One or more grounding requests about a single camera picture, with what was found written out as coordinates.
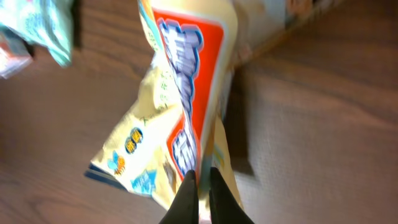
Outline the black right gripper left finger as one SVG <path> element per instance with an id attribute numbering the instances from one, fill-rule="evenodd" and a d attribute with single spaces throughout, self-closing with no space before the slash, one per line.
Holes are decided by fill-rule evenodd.
<path id="1" fill-rule="evenodd" d="M 198 190 L 194 170 L 189 170 L 159 224 L 198 224 Z"/>

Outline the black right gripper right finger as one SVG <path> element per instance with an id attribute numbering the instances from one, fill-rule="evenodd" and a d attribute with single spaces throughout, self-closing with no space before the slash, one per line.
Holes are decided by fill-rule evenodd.
<path id="1" fill-rule="evenodd" d="M 209 197 L 212 224 L 254 224 L 238 205 L 221 173 L 215 167 L 210 169 Z"/>

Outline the yellow snack bag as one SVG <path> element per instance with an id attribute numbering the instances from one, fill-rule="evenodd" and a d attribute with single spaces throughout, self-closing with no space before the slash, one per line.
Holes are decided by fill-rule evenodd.
<path id="1" fill-rule="evenodd" d="M 136 102 L 92 158 L 86 177 L 151 198 L 167 212 L 194 170 L 198 223 L 212 223 L 215 167 L 243 209 L 223 125 L 234 69 L 268 39 L 306 19 L 314 4 L 139 1 L 154 56 Z"/>

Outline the small orange packet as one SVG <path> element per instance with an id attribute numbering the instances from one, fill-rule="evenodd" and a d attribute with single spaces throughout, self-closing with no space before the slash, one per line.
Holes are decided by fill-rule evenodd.
<path id="1" fill-rule="evenodd" d="M 12 30 L 1 27 L 1 78 L 7 79 L 32 62 L 24 41 Z"/>

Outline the teal snack pack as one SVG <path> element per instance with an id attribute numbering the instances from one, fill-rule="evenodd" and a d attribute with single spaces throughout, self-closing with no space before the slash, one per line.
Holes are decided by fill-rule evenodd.
<path id="1" fill-rule="evenodd" d="M 1 0 L 1 25 L 41 45 L 62 67 L 72 62 L 73 0 Z"/>

